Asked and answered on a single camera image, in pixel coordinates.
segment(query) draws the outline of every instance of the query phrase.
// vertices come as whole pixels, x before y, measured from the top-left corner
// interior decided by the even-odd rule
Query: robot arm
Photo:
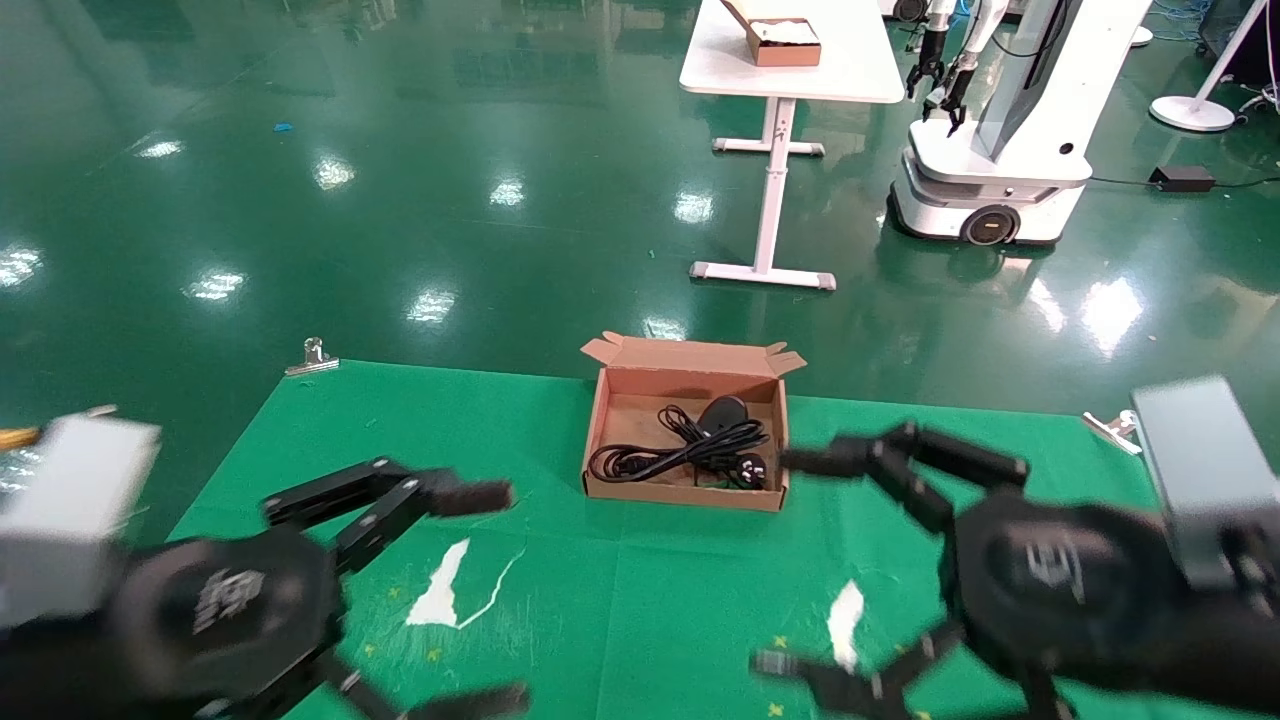
[[[1028,500],[1024,460],[910,421],[879,437],[837,436],[824,451],[790,448],[781,461],[809,474],[869,479],[924,530],[943,537],[938,573],[947,616],[887,665],[850,673],[773,650],[753,657],[758,674],[808,684],[822,710],[913,717],[909,685],[964,646],[1025,696],[1025,711],[991,720],[1075,720],[1055,676],[1280,712],[1274,530],[1225,525],[1221,551],[1230,569],[1222,571],[1230,584],[1196,588],[1157,516]],[[957,511],[915,462],[987,495]],[[1231,525],[1242,518],[1240,506],[1221,516]]]
[[[973,79],[973,73],[978,69],[978,58],[982,55],[982,50],[991,41],[991,36],[996,33],[996,27],[1000,26],[1007,9],[1009,0],[978,0],[969,20],[964,49],[951,63],[942,85],[934,86],[933,92],[929,92],[924,100],[924,119],[929,119],[929,111],[933,108],[946,110],[947,117],[951,118],[948,136],[965,122],[964,95],[969,90],[969,81]]]
[[[920,44],[920,59],[906,76],[906,94],[915,100],[915,86],[924,76],[933,78],[933,90],[942,85],[942,50],[947,44],[947,31],[951,29],[951,13],[956,0],[931,0],[928,20],[924,26],[924,40]]]
[[[120,529],[159,433],[114,418],[60,418],[38,432],[41,461],[27,483],[0,495],[5,720],[279,720],[321,684],[369,720],[481,720],[527,708],[527,688],[512,683],[399,711],[338,653],[344,577],[425,516],[508,509],[509,483],[463,483],[449,469],[379,457],[266,498],[269,528],[256,536],[137,548]],[[332,547],[306,532],[356,510]]]

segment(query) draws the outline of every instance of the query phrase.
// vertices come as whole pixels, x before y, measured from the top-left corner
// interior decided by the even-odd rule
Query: green mat
[[[827,616],[850,580],[865,596],[854,639],[863,664],[886,662],[940,618],[938,543],[872,486],[795,478],[776,515],[585,498],[579,471],[593,389],[576,379],[351,361],[284,379],[173,537],[260,532],[265,496],[378,455],[454,466],[468,479],[511,478],[520,498],[511,511],[420,521],[347,582],[342,650],[403,707],[525,679],[531,719],[817,717],[800,684],[748,673],[751,651],[785,644],[831,657]],[[1153,506],[1140,461],[1076,418],[791,400],[795,445],[904,418],[1028,457],[1036,497]],[[941,484],[960,502],[975,497]],[[445,551],[463,539],[456,624],[479,615],[462,629],[407,625]],[[1064,685],[1084,720],[1229,716]],[[964,651],[910,700],[938,720],[1020,703],[1011,683]],[[357,715],[320,691],[291,717]]]

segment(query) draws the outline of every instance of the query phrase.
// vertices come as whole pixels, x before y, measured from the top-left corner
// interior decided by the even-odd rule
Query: open cardboard box
[[[787,13],[787,8],[778,8],[777,5],[769,5],[759,0],[754,3],[748,0],[721,1],[728,8],[733,19],[746,31],[746,44],[751,49],[751,59],[755,60],[758,67],[808,67],[817,65],[822,59],[820,40],[806,45],[769,42],[760,37],[760,33],[753,27],[754,23],[776,24],[791,22],[804,23],[813,32],[813,26],[808,18],[795,17],[794,13]],[[813,37],[817,40],[818,33],[813,32]]]
[[[605,332],[582,346],[582,352],[600,361],[595,402],[582,457],[582,486],[590,497],[640,500],[677,505],[782,510],[788,475],[778,464],[787,446],[787,391],[782,375],[805,365],[786,343],[769,347],[713,345],[626,337]],[[764,459],[768,474],[764,489],[701,487],[718,478],[681,465],[639,483],[607,483],[588,471],[588,462],[603,445],[630,443],[643,447],[681,447],[680,439],[658,421],[658,411],[678,405],[698,419],[712,400],[735,395],[746,404],[750,418],[760,420],[769,441],[753,450]]]

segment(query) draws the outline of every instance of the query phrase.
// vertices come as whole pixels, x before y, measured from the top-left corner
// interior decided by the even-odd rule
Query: metal clip
[[[1142,448],[1129,439],[1129,436],[1138,429],[1138,415],[1133,410],[1121,410],[1120,416],[1110,423],[1098,420],[1092,413],[1085,413],[1080,418],[1084,420],[1084,425],[1100,438],[1129,455],[1142,455]]]
[[[337,366],[338,359],[330,357],[324,351],[324,341],[317,337],[308,337],[307,341],[302,343],[302,364],[285,368],[284,374],[289,377],[303,375],[306,373],[317,373],[320,370],[329,370]]]

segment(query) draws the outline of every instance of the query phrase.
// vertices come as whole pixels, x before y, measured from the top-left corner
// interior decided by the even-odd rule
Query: white robot
[[[929,3],[906,87],[913,99],[925,77],[933,87],[908,132],[890,205],[920,237],[1055,243],[1093,174],[1084,150],[1151,0],[1030,3],[977,120],[964,95],[1009,0],[978,0],[964,47],[945,68],[955,4]],[[946,118],[931,119],[936,110]]]
[[[1009,0],[1009,8],[1005,9],[1004,22],[1019,22],[1023,18],[1023,13],[1027,12],[1027,4],[1030,0]],[[881,9],[881,17],[887,20],[899,20],[904,23],[920,23],[928,15],[929,5],[925,0],[877,0]]]

